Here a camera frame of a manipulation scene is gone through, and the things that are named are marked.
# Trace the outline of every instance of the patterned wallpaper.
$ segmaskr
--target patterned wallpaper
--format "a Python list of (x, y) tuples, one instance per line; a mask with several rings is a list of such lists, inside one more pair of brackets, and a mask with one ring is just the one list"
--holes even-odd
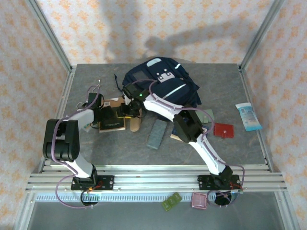
[(25, 0), (0, 1), (0, 229), (11, 229), (42, 156), (66, 70)]
[(286, 0), (247, 69), (276, 167), (307, 229), (307, 5)]
[(273, 0), (38, 0), (72, 65), (239, 63)]

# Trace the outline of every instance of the navy backpack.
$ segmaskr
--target navy backpack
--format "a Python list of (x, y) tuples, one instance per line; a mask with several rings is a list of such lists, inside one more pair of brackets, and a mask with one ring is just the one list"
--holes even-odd
[[(153, 79), (158, 83), (152, 86), (152, 92), (159, 97), (179, 105), (189, 104), (196, 107), (201, 104), (196, 85), (181, 64), (168, 57), (155, 57), (126, 73), (123, 85), (137, 80)], [(141, 90), (148, 89), (151, 81), (140, 81), (136, 85)]]

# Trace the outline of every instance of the pink square item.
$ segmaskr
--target pink square item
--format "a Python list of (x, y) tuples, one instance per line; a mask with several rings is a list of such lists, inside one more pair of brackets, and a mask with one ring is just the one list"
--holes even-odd
[(198, 209), (207, 208), (207, 194), (193, 193), (192, 194), (192, 207)]

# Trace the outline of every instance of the white vent grille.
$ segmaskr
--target white vent grille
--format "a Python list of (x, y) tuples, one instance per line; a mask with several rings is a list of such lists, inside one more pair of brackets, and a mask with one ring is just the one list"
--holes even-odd
[[(163, 202), (172, 193), (144, 193), (144, 194), (89, 194), (83, 195), (85, 202)], [(190, 202), (192, 193), (181, 193), (183, 202)], [(59, 194), (61, 200), (66, 202), (80, 201), (80, 193)], [(209, 195), (209, 200), (215, 200), (215, 193)], [(55, 194), (38, 194), (36, 197), (37, 202), (56, 202)]]

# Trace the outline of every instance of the gray sponge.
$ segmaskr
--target gray sponge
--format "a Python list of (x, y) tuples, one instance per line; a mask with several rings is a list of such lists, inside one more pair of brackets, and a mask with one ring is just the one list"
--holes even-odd
[(166, 130), (167, 122), (157, 119), (153, 125), (152, 131), (149, 135), (147, 146), (157, 150), (161, 144), (164, 132)]

